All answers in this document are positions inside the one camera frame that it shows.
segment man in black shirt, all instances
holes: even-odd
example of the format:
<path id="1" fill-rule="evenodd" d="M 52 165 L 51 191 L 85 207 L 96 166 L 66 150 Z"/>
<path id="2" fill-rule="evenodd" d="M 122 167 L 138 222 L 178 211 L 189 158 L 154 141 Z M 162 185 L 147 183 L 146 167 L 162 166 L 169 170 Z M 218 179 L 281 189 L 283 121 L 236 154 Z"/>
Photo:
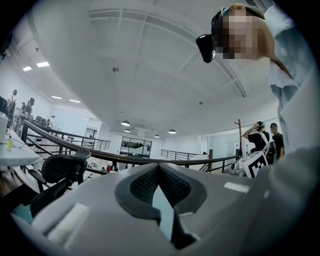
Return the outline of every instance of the man in black shirt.
<path id="1" fill-rule="evenodd" d="M 270 139 L 270 135 L 268 132 L 266 132 L 265 124 L 261 121 L 255 123 L 249 130 L 247 130 L 243 137 L 249 140 L 249 142 L 252 142 L 255 144 L 256 151 L 262 151 L 264 147 L 266 146 L 265 140 L 262 138 L 260 133 L 254 133 L 250 134 L 253 130 L 258 130 L 259 132 L 262 132 L 267 141 Z"/>
<path id="2" fill-rule="evenodd" d="M 270 125 L 271 132 L 273 133 L 272 139 L 275 143 L 276 156 L 282 158 L 285 155 L 284 137 L 278 132 L 278 126 L 276 123 Z"/>

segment window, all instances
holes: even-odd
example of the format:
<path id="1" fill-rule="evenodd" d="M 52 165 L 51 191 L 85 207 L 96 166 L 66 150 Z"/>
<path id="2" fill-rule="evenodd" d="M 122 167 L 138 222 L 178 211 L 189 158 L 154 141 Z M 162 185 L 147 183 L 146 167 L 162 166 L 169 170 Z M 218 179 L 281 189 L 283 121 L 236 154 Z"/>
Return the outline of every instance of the window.
<path id="1" fill-rule="evenodd" d="M 149 158 L 152 141 L 122 137 L 120 155 Z"/>

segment desk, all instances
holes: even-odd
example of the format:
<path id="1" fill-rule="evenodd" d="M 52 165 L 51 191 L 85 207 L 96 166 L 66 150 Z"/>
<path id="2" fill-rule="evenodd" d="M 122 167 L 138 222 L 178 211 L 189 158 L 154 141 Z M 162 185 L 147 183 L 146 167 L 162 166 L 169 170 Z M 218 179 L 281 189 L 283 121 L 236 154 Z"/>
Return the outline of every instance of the desk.
<path id="1" fill-rule="evenodd" d="M 9 135 L 6 135 L 5 144 L 0 144 L 0 166 L 28 166 L 43 161 L 43 159 L 33 152 L 27 145 L 21 147 L 24 143 L 18 135 L 10 130 L 12 140 L 11 149 L 7 148 Z"/>

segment table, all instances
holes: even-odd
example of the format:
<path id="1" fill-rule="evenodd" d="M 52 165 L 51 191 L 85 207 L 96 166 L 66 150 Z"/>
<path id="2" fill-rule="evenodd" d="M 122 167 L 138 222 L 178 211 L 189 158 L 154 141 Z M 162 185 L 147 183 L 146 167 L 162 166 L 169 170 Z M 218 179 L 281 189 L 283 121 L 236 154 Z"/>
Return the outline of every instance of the table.
<path id="1" fill-rule="evenodd" d="M 7 147 L 9 135 L 6 135 L 5 144 L 0 144 L 0 166 L 9 166 L 13 172 L 13 166 L 28 166 L 31 164 L 39 163 L 43 159 L 32 151 L 27 145 L 21 147 L 24 143 L 19 136 L 10 130 L 12 139 L 12 146 L 10 149 Z"/>

